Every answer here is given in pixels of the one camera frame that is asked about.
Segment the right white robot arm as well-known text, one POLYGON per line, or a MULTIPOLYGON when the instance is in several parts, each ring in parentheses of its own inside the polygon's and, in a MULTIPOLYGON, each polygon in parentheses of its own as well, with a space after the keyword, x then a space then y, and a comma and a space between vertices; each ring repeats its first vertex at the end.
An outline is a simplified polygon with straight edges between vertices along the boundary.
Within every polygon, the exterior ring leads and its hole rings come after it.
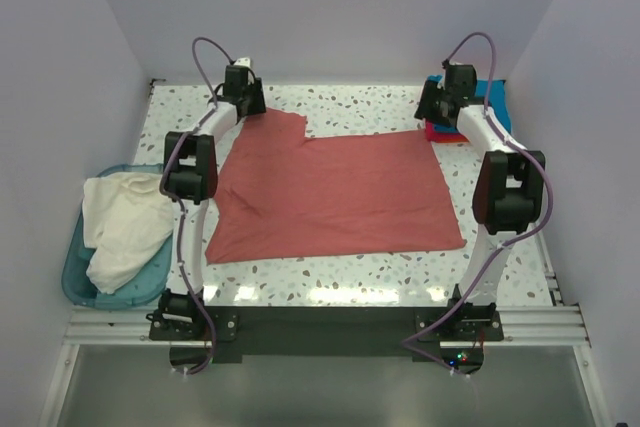
POLYGON ((477 236, 469 266, 452 302, 488 306, 497 302, 500 279, 513 246, 524 240, 542 210, 545 157, 515 141, 477 95, 470 64, 445 61, 439 80, 426 80, 414 117, 457 130, 481 160, 472 197, 477 236))

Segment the salmon pink t shirt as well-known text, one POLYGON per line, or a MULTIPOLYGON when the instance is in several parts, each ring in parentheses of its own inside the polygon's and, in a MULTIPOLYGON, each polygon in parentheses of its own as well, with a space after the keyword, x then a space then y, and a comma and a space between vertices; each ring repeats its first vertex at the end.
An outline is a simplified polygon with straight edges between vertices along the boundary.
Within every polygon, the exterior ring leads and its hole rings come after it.
POLYGON ((210 264, 465 245, 418 130, 312 138, 305 117, 270 109, 244 122, 215 202, 210 264))

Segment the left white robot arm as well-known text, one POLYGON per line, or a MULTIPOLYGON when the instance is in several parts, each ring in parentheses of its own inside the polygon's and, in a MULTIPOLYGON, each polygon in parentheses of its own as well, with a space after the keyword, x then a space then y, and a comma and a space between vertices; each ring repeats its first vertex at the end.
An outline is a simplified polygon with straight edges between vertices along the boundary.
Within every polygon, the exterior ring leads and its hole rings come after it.
POLYGON ((160 191, 173 206, 171 267, 166 289, 173 295, 201 297, 204 290, 203 233, 218 186, 216 143, 244 118, 266 112, 262 81, 249 57, 226 67, 221 95, 188 130, 165 136, 160 191))

